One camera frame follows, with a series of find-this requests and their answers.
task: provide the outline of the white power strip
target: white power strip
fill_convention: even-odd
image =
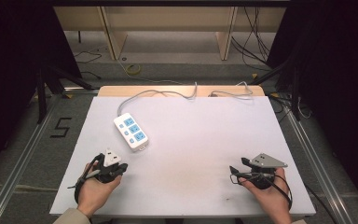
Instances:
[[[145,149],[149,143],[149,139],[129,113],[115,118],[113,122],[133,151]]]

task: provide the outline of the wrist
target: wrist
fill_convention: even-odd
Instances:
[[[274,224],[291,224],[292,223],[292,218],[290,217],[289,214],[284,214],[278,217],[271,217],[272,221],[274,222]]]
[[[92,208],[82,206],[81,204],[77,207],[77,210],[83,213],[83,215],[85,215],[88,219],[90,219],[95,212]]]

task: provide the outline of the white table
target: white table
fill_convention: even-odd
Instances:
[[[315,214],[281,128],[265,96],[139,97],[124,105],[149,137],[132,152],[116,129],[127,97],[95,97],[50,213],[76,207],[73,186],[84,166],[107,147],[129,165],[121,184],[96,215],[112,217],[264,216],[254,196],[233,185],[228,166],[250,171],[241,157],[264,152],[288,164],[293,216]]]

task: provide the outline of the black device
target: black device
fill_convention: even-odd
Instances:
[[[86,182],[87,179],[95,177],[97,180],[99,180],[102,183],[109,183],[112,182],[118,177],[119,175],[123,175],[124,172],[127,171],[128,164],[122,163],[119,164],[119,162],[116,162],[114,164],[104,166],[105,165],[105,155],[103,153],[96,156],[92,162],[89,164],[88,168],[85,170],[83,175],[78,178],[76,184],[71,188],[75,188],[75,201],[78,203],[78,196],[81,190],[81,187],[83,187],[84,182]]]
[[[242,164],[252,168],[250,173],[240,173],[239,170],[235,169],[232,166],[229,166],[229,170],[232,175],[237,177],[238,184],[241,185],[239,180],[240,177],[251,181],[258,189],[267,189],[271,187],[271,183],[275,179],[275,169],[274,168],[261,168],[255,165],[252,165],[248,159],[241,158]]]
[[[252,160],[241,158],[241,161],[242,164],[252,168],[251,172],[241,173],[236,168],[229,166],[229,170],[231,172],[231,182],[233,184],[241,185],[240,177],[243,177],[246,179],[246,181],[252,182],[258,189],[268,189],[270,187],[273,187],[277,191],[279,191],[287,200],[287,202],[289,203],[289,209],[292,207],[293,197],[289,185],[283,177],[275,175],[275,169],[278,167],[287,167],[286,163],[278,161],[264,153],[261,153]],[[280,187],[278,187],[274,183],[276,177],[283,180],[283,182],[286,184],[287,188],[289,189],[288,194],[285,193]]]

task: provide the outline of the hand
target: hand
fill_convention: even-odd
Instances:
[[[277,168],[275,175],[279,175],[283,179],[286,179],[283,168]],[[263,210],[269,215],[274,223],[292,223],[292,219],[289,214],[288,202],[277,189],[274,187],[269,187],[268,189],[258,189],[252,182],[247,181],[243,177],[239,178],[239,180],[244,187],[254,194]],[[286,194],[288,193],[289,188],[279,177],[275,178],[274,184],[276,184]]]
[[[121,175],[106,184],[101,183],[96,178],[86,180],[79,192],[77,209],[88,218],[91,218],[106,203],[110,193],[120,184],[120,180]]]

